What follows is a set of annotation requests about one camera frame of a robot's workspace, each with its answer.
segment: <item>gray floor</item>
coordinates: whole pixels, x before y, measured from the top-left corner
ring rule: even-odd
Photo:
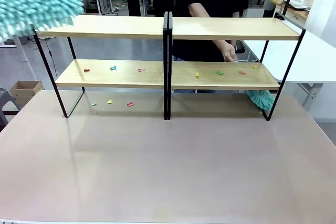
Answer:
[[[127,14],[128,12],[125,8],[121,8],[118,12],[118,15],[121,16],[126,16]],[[73,38],[72,43],[78,59],[162,60],[163,54],[163,45],[160,40]],[[72,61],[72,55],[67,39],[53,38],[47,42],[41,40],[41,44],[54,77],[56,77],[55,71],[57,75],[60,75]],[[54,69],[53,61],[49,56],[47,45],[52,53],[56,69]],[[28,41],[23,47],[37,80],[40,80],[43,83],[45,89],[52,89],[53,87],[37,46],[31,41]],[[248,51],[238,56],[240,60],[246,60]],[[33,75],[27,63],[21,61],[17,49],[0,48],[0,87],[10,89],[17,81],[28,81],[33,79]],[[106,90],[106,88],[88,88],[88,90]],[[160,90],[155,89],[113,90],[116,92],[160,92]],[[336,143],[335,124],[320,124],[320,126],[327,136]]]

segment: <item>white wall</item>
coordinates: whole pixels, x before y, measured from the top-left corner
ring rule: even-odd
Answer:
[[[314,0],[306,29],[336,47],[336,0]],[[336,84],[323,85],[309,113],[317,121],[336,121]]]

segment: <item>chenille cleaning brush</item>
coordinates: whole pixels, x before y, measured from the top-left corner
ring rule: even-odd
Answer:
[[[79,14],[82,0],[0,0],[0,40],[13,32],[26,36],[33,29],[72,25]]]
[[[250,100],[260,109],[269,111],[274,103],[274,96],[268,90],[247,90]]]

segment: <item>gray chair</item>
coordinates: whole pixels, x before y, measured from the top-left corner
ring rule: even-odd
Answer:
[[[10,93],[3,88],[0,88],[0,124],[6,126],[8,124],[7,118],[5,117],[5,113],[3,112],[3,107],[8,103],[12,102],[18,110],[20,110],[19,105],[17,105],[14,98],[10,95]]]

